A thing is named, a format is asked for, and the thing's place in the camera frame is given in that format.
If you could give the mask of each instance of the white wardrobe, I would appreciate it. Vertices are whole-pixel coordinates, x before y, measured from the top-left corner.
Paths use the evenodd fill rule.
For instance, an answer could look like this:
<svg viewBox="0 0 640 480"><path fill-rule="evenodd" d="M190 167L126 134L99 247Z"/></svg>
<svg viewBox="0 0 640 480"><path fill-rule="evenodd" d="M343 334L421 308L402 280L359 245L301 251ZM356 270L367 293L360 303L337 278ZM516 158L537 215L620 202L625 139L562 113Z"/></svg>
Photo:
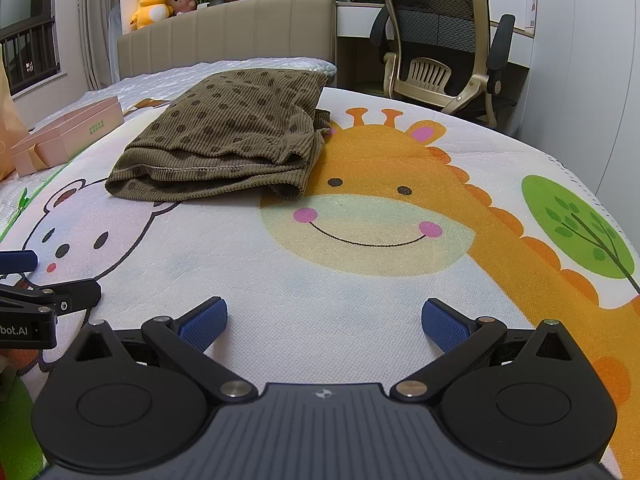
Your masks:
<svg viewBox="0 0 640 480"><path fill-rule="evenodd" d="M640 248L640 0L538 0L514 115L518 138L573 171Z"/></svg>

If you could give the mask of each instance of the cartoon mattress cover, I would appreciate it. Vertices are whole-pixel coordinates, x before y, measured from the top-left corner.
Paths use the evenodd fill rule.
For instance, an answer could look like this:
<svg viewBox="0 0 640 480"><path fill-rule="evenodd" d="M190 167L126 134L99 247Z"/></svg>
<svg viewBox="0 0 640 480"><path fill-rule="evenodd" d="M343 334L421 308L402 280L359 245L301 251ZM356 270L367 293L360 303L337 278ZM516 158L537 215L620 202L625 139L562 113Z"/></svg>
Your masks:
<svg viewBox="0 0 640 480"><path fill-rule="evenodd" d="M298 202L259 190L114 198L103 180L162 110L129 121L18 218L0 249L33 250L40 263L2 282L97 278L92 316L114 329L221 296L230 320L207 353L260 389L389 388L440 354L420 327L429 297L512 328L561 319L618 408L604 462L640 478L639 260L596 198L551 156L456 118L331 88L319 107L333 128ZM60 318L53 350L8 351L20 369L0 410L0 478L42 468L30 407L81 322Z"/></svg>

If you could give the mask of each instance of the beige headboard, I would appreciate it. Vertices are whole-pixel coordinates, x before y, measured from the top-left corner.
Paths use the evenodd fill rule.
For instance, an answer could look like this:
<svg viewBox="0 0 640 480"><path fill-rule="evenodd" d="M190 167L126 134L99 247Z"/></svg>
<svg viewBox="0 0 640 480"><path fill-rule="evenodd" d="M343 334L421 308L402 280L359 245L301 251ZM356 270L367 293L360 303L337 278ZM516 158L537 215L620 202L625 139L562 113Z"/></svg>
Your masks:
<svg viewBox="0 0 640 480"><path fill-rule="evenodd" d="M121 36L120 78L252 57L335 62L335 19L335 0L241 0L187 12Z"/></svg>

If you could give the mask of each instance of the giraffe horn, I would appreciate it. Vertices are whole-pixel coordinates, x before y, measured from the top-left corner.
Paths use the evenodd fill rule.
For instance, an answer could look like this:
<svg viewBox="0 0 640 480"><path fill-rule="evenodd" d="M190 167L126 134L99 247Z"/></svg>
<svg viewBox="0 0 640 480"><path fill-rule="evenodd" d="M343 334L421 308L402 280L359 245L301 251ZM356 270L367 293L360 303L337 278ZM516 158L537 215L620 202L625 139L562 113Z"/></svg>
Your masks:
<svg viewBox="0 0 640 480"><path fill-rule="evenodd" d="M362 116L368 111L368 108L349 108L345 113L353 117L353 126L364 126Z"/></svg>
<svg viewBox="0 0 640 480"><path fill-rule="evenodd" d="M393 108L385 108L381 111L386 115L385 126L391 126L392 128L396 127L396 117L404 114L400 110L393 110Z"/></svg>

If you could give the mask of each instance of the pink box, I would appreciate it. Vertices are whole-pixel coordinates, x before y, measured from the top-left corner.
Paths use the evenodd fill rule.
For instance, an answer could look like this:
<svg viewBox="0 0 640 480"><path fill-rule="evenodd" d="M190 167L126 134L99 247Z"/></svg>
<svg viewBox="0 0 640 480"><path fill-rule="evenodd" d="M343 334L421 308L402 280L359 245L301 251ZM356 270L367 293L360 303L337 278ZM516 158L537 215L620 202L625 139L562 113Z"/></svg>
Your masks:
<svg viewBox="0 0 640 480"><path fill-rule="evenodd" d="M15 169L25 176L64 164L123 122L117 97L64 114L11 148Z"/></svg>

